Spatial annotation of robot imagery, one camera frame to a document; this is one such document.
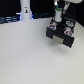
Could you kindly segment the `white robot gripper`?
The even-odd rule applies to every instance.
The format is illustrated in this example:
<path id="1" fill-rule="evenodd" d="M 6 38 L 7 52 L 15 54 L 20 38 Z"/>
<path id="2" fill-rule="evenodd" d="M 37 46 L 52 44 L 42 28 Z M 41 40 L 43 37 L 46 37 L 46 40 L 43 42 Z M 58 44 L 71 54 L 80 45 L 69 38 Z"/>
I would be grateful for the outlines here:
<path id="1" fill-rule="evenodd" d="M 75 13 L 76 5 L 80 4 L 83 0 L 55 0 L 57 3 L 56 11 L 61 12 L 63 15 L 67 13 Z"/>

